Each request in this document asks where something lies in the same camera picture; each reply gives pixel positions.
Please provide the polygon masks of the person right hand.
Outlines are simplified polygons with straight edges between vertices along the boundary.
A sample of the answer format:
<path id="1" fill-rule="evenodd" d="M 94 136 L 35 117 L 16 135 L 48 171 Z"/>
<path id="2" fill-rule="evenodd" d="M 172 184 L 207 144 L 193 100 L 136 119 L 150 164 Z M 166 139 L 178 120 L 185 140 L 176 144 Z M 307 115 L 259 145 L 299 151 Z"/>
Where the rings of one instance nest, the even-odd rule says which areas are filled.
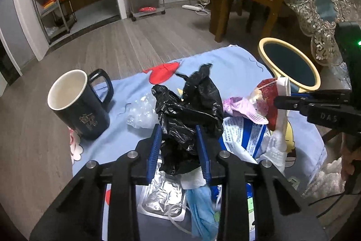
<path id="1" fill-rule="evenodd" d="M 348 144 L 355 144 L 356 149 L 351 150 L 348 148 Z M 342 144 L 341 144 L 341 178 L 347 180 L 350 175 L 354 174 L 355 167 L 352 164 L 354 160 L 360 161 L 360 138 L 342 133 Z"/>

